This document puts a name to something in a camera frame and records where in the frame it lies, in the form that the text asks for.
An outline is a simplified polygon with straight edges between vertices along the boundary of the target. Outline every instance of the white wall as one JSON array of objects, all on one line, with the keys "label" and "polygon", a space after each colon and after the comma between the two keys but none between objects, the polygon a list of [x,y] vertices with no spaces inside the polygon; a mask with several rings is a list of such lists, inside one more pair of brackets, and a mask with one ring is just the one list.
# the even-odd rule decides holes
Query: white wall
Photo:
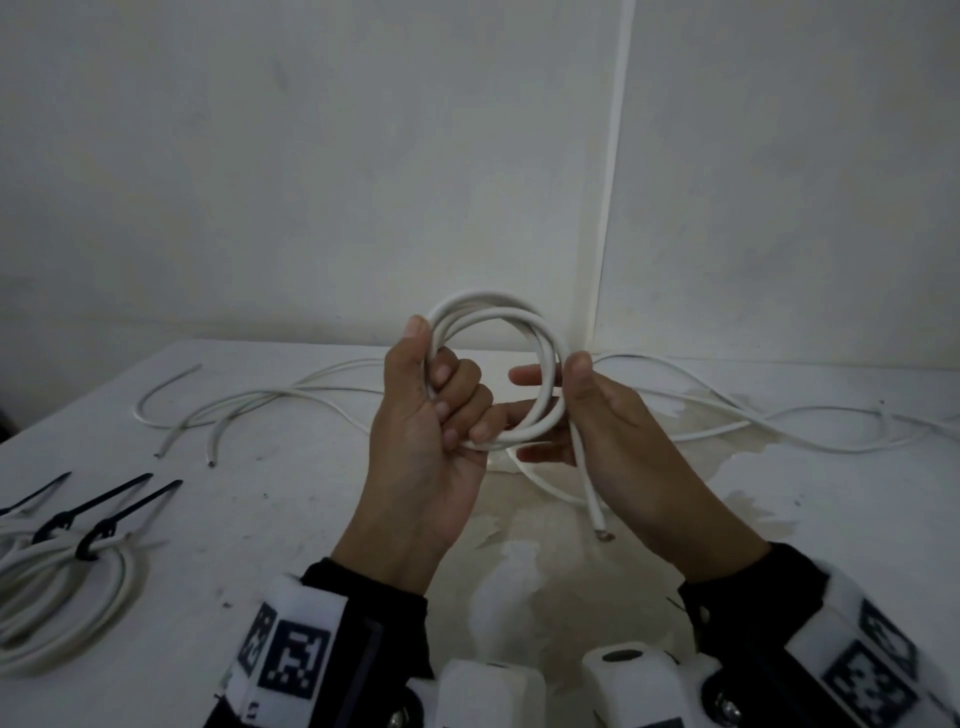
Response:
[{"label": "white wall", "polygon": [[593,347],[960,367],[960,5],[636,5]]},{"label": "white wall", "polygon": [[389,343],[466,287],[582,340],[619,13],[8,0],[0,409],[28,424],[184,336]]}]

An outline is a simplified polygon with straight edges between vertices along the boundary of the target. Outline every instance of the human hand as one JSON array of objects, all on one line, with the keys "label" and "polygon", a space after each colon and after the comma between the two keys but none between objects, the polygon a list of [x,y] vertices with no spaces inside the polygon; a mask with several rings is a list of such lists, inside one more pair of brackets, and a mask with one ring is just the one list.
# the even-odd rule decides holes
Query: human hand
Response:
[{"label": "human hand", "polygon": [[373,419],[370,466],[353,519],[331,558],[407,592],[423,594],[440,560],[460,536],[487,471],[481,443],[506,425],[491,409],[480,367],[441,349],[430,366],[432,401],[423,379],[430,326],[420,316],[384,359],[384,397]]},{"label": "human hand", "polygon": [[[510,381],[540,386],[540,365],[514,367]],[[640,395],[595,373],[588,353],[571,355],[557,384],[564,389],[567,415],[544,442],[520,448],[520,460],[575,465],[572,419],[583,437],[587,471],[597,493],[644,544],[688,581],[735,573],[769,550],[690,468]],[[515,425],[532,402],[496,408],[503,408],[508,425]]]}]

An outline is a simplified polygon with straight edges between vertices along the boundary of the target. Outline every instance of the white table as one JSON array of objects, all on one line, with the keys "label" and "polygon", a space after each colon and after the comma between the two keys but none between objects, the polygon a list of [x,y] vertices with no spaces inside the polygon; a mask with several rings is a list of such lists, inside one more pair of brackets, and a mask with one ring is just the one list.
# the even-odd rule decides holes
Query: white table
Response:
[{"label": "white table", "polygon": [[[192,430],[163,460],[162,433],[138,424],[131,405],[166,377],[204,368],[163,390],[151,413],[175,420],[191,404],[260,384],[292,382],[370,347],[183,341],[133,367],[0,447],[0,505],[63,471],[73,476],[42,514],[143,473],[152,485],[186,482],[139,540],[149,565],[130,610],[87,650],[38,677],[0,682],[3,724],[198,725],[256,610],[284,570],[327,554],[358,498],[366,438],[321,405],[283,400],[238,420],[221,462],[204,462],[205,430]],[[499,399],[518,390],[509,366],[530,354],[462,352],[475,358]],[[691,362],[761,407],[803,402],[892,406],[928,416],[960,411],[960,373]],[[684,388],[678,376],[633,361],[601,369],[631,383]],[[341,376],[377,383],[376,369]],[[377,397],[338,393],[369,422]],[[654,402],[671,426],[701,413]],[[863,437],[868,428],[833,415],[796,423],[821,437]],[[960,695],[960,444],[931,435],[904,449],[830,455],[771,442],[756,430],[694,445],[687,454],[710,487],[761,533],[840,566],[948,672]],[[564,480],[565,473],[552,474]],[[106,510],[86,514],[91,525]],[[130,525],[142,522],[137,514]],[[623,531],[597,544],[584,514],[542,495],[519,475],[492,473],[476,514],[428,595],[435,667],[453,656],[539,667],[551,686],[551,726],[591,725],[579,657],[635,638],[679,656],[691,649],[684,615],[667,597],[680,577]]]}]

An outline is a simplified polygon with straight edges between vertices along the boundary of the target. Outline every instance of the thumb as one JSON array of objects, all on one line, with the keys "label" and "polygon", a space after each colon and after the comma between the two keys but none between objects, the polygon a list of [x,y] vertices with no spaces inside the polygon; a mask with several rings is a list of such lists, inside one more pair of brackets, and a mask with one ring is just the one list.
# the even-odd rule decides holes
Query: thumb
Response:
[{"label": "thumb", "polygon": [[388,399],[426,398],[423,385],[423,360],[430,348],[430,325],[422,316],[411,316],[403,338],[383,359],[384,397]]},{"label": "thumb", "polygon": [[586,436],[611,420],[610,404],[596,382],[587,352],[575,352],[564,363],[564,399],[570,419]]}]

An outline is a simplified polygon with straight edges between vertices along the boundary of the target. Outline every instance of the black sleeve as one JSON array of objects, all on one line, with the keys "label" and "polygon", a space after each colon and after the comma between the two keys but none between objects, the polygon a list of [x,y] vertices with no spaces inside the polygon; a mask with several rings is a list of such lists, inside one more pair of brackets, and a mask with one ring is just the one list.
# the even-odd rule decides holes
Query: black sleeve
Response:
[{"label": "black sleeve", "polygon": [[[412,677],[433,679],[426,640],[426,599],[323,559],[304,586],[348,599],[310,728],[385,726],[403,704]],[[242,723],[221,699],[206,728]]]},{"label": "black sleeve", "polygon": [[829,576],[786,544],[732,576],[684,584],[680,595],[701,651],[723,668],[702,690],[705,709],[722,693],[753,725],[854,725],[784,649],[822,607]]}]

